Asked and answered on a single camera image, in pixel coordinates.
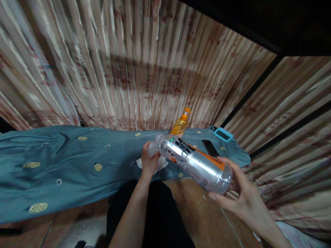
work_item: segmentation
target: floor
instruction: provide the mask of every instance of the floor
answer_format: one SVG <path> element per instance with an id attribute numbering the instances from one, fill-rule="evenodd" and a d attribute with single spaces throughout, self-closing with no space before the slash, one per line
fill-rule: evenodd
<path id="1" fill-rule="evenodd" d="M 166 181 L 195 246 L 262 247 L 233 214 L 211 201 L 192 179 Z M 23 227 L 16 237 L 0 237 L 2 248 L 74 248 L 79 240 L 104 248 L 107 200 L 0 227 Z"/>

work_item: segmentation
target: beige curtain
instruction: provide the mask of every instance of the beige curtain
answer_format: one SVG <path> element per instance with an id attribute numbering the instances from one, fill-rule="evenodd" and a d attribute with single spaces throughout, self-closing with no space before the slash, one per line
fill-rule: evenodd
<path id="1" fill-rule="evenodd" d="M 330 100 L 331 57 L 286 57 L 225 128 L 252 153 Z"/>
<path id="2" fill-rule="evenodd" d="M 21 5 L 88 126 L 166 129 L 190 107 L 208 127 L 275 57 L 179 1 Z"/>
<path id="3" fill-rule="evenodd" d="M 39 58 L 36 54 L 40 47 L 29 23 L 20 27 L 6 1 L 1 2 L 0 21 L 0 115 L 17 130 L 78 125 L 72 101 L 51 77 L 43 52 Z"/>
<path id="4" fill-rule="evenodd" d="M 317 238 L 331 230 L 331 111 L 243 168 L 275 220 Z"/>

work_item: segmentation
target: white tissue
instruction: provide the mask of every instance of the white tissue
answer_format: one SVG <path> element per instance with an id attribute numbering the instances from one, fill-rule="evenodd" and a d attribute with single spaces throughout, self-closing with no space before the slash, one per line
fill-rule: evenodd
<path id="1" fill-rule="evenodd" d="M 140 159 L 137 159 L 136 162 L 137 162 L 138 167 L 139 167 L 140 169 L 142 169 L 141 158 L 140 158 Z M 159 170 L 163 169 L 163 168 L 166 167 L 167 165 L 168 165 L 168 162 L 166 161 L 166 158 L 163 157 L 163 156 L 159 157 L 159 160 L 158 160 L 158 167 L 157 167 L 155 173 L 158 172 Z"/>

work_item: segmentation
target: clear plastic bottle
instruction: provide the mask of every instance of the clear plastic bottle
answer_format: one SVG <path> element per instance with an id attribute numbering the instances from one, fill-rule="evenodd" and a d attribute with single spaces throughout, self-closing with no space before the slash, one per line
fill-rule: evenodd
<path id="1" fill-rule="evenodd" d="M 182 137 L 185 129 L 187 128 L 189 121 L 187 120 L 187 115 L 191 113 L 190 108 L 185 108 L 184 113 L 180 118 L 177 119 L 175 125 L 173 126 L 171 130 L 171 134 L 177 135 L 178 137 Z"/>
<path id="2" fill-rule="evenodd" d="M 207 192 L 226 193 L 232 177 L 228 164 L 191 147 L 173 134 L 159 134 L 155 138 L 148 147 L 148 154 L 152 157 L 157 152 L 186 171 Z"/>

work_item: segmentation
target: left hand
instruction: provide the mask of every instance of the left hand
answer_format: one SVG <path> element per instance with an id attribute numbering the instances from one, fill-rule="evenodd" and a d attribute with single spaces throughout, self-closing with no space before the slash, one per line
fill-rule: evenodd
<path id="1" fill-rule="evenodd" d="M 141 155 L 141 163 L 142 163 L 142 174 L 141 176 L 146 176 L 147 178 L 152 179 L 157 167 L 158 167 L 158 160 L 161 156 L 160 152 L 155 154 L 152 158 L 148 155 L 148 146 L 151 141 L 144 144 L 142 148 L 142 155 Z"/>

